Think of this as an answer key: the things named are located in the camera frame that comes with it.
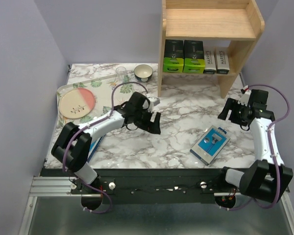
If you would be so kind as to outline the black green Gillette box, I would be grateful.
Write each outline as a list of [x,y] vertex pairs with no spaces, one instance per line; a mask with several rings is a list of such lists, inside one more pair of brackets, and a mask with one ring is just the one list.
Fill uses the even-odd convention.
[[205,69],[203,41],[184,41],[184,73],[203,74]]
[[163,72],[182,73],[184,68],[184,41],[165,41]]

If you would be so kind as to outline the wooden two-tier shelf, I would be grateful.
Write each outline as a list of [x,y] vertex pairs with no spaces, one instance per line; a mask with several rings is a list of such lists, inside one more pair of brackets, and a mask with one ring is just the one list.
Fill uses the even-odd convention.
[[160,22],[158,93],[161,93],[165,41],[227,40],[230,71],[218,74],[225,98],[265,29],[254,0],[164,0]]

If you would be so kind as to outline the blue razor package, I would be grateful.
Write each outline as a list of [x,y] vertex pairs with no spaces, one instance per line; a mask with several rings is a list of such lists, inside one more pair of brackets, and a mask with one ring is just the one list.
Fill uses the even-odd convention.
[[190,152],[205,165],[209,165],[229,140],[230,136],[224,129],[212,125],[192,146]]
[[95,152],[97,151],[100,143],[102,142],[102,140],[104,139],[105,135],[103,135],[102,137],[98,138],[96,141],[91,143],[90,149],[89,149],[89,154],[88,154],[88,158],[87,158],[87,162],[89,163],[91,158],[94,156]]

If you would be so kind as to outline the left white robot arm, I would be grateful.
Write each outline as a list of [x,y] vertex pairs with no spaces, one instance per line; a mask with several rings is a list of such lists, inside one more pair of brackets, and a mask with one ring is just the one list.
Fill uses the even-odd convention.
[[129,124],[151,134],[161,134],[161,114],[157,112],[154,121],[151,121],[152,110],[159,103],[157,97],[146,97],[134,92],[128,101],[114,106],[111,112],[93,121],[82,125],[69,122],[62,128],[51,154],[82,180],[82,188],[87,193],[94,193],[99,187],[98,174],[87,162],[93,143],[105,134]]

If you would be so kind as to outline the white Harry's box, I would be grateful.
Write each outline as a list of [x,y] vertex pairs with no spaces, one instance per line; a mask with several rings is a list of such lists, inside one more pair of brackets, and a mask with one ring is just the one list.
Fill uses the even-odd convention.
[[216,69],[214,52],[212,50],[204,49],[204,61],[205,61],[205,68],[203,73],[215,74],[217,69]]
[[228,50],[226,47],[215,48],[215,61],[218,74],[228,74],[230,72]]

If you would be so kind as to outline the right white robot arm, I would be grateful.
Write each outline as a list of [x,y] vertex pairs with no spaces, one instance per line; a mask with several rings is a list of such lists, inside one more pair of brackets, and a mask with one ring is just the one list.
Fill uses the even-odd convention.
[[228,98],[218,118],[229,119],[252,133],[255,162],[245,171],[224,167],[222,176],[216,179],[216,187],[222,192],[235,186],[242,195],[275,205],[288,187],[293,171],[285,166],[275,139],[276,119],[267,110],[269,93],[264,90],[241,90],[240,99]]

